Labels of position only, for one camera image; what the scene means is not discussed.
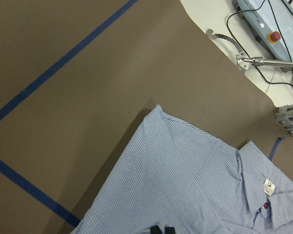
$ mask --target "shirt label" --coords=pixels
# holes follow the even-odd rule
[[[271,183],[268,179],[265,180],[264,183],[264,191],[268,196],[271,196],[274,192],[275,185]]]

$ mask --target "black cable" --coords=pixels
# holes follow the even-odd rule
[[[283,35],[282,35],[282,32],[281,32],[281,30],[280,30],[280,27],[279,27],[279,24],[278,24],[277,19],[276,19],[276,17],[275,17],[275,14],[274,14],[274,11],[273,11],[273,8],[272,8],[272,5],[271,5],[271,3],[270,3],[270,0],[268,0],[268,3],[269,3],[269,6],[270,6],[270,9],[272,10],[272,15],[273,15],[273,18],[274,18],[274,22],[275,22],[275,24],[277,25],[277,28],[278,28],[278,30],[279,30],[280,36],[281,36],[281,38],[282,38],[282,41],[283,41],[283,43],[284,43],[284,45],[285,45],[285,48],[287,49],[287,52],[288,52],[288,55],[289,55],[290,61],[292,62],[292,57],[291,57],[290,51],[289,51],[289,49],[288,49],[288,46],[287,46],[287,44],[286,44],[286,42],[285,42],[285,40],[284,40],[284,37],[283,37]]]
[[[260,8],[262,8],[262,6],[264,5],[264,2],[265,2],[265,1],[266,1],[266,0],[263,0],[262,4],[261,4],[257,9],[241,10],[241,11],[237,11],[237,12],[233,13],[232,15],[230,15],[230,16],[228,17],[227,22],[226,22],[226,26],[227,26],[227,29],[228,29],[230,35],[231,35],[231,36],[233,37],[233,39],[239,44],[239,46],[244,50],[244,52],[247,54],[247,56],[248,56],[249,58],[250,58],[250,56],[249,56],[248,52],[244,49],[244,47],[241,45],[241,43],[237,40],[237,38],[233,35],[232,31],[230,30],[230,27],[229,27],[229,19],[230,19],[232,16],[234,16],[234,15],[236,15],[236,14],[239,14],[239,13],[242,13],[242,12],[258,11]],[[265,81],[266,83],[268,83],[268,84],[287,84],[287,85],[293,87],[293,85],[290,84],[290,83],[285,83],[285,82],[270,82],[270,81],[268,81],[268,80],[265,78],[265,76],[264,76],[263,73],[259,70],[259,68],[258,68],[257,66],[255,66],[255,68],[256,68],[256,70],[259,72],[259,74],[261,75],[261,77],[264,79],[264,81]]]
[[[289,13],[293,16],[293,12],[289,9],[288,5],[285,3],[285,1],[281,1],[283,5],[288,9]]]

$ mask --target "shirt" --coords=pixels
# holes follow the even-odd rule
[[[158,105],[73,234],[132,234],[157,222],[179,234],[293,234],[293,182],[252,142],[237,150]]]

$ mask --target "blue tape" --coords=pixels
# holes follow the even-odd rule
[[[32,195],[35,199],[37,199],[43,205],[45,205],[54,213],[56,213],[58,216],[60,216],[62,219],[64,219],[66,222],[68,222],[70,225],[72,225],[73,227],[77,227],[77,225],[80,223],[80,220],[76,216],[74,216],[71,212],[69,212],[67,209],[65,209],[55,200],[50,198],[47,194],[42,192],[35,185],[30,183],[23,176],[18,174],[16,171],[14,171],[12,168],[10,168],[1,160],[0,160],[0,172],[4,174],[6,177],[8,177],[15,184],[20,186],[22,189],[24,189],[26,192],[28,192],[30,195]]]
[[[86,38],[84,38],[79,44],[71,49],[60,60],[54,63],[48,70],[46,70],[41,76],[35,79],[30,85],[28,85],[23,91],[17,94],[10,102],[0,109],[0,121],[6,117],[11,111],[14,110],[22,101],[28,98],[35,90],[49,80],[58,70],[60,70],[65,64],[67,64],[72,58],[74,58],[80,51],[82,51],[87,45],[89,45],[98,35],[100,35],[107,27],[115,22],[123,13],[125,13],[133,4],[138,0],[129,0],[124,6],[122,6],[117,12],[115,12],[110,18],[103,22],[98,28],[92,31]]]
[[[271,152],[270,152],[270,154],[269,154],[269,157],[268,157],[268,159],[269,159],[270,161],[272,161],[273,156],[274,156],[274,154],[275,154],[275,151],[277,150],[278,145],[280,144],[280,142],[281,142],[282,140],[284,140],[284,137],[278,137],[277,140],[275,141],[275,143],[273,144],[272,150],[271,150]]]

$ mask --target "red button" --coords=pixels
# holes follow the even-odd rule
[[[270,39],[273,41],[273,42],[277,42],[281,39],[281,35],[279,32],[277,31],[274,31],[273,33],[270,34]]]

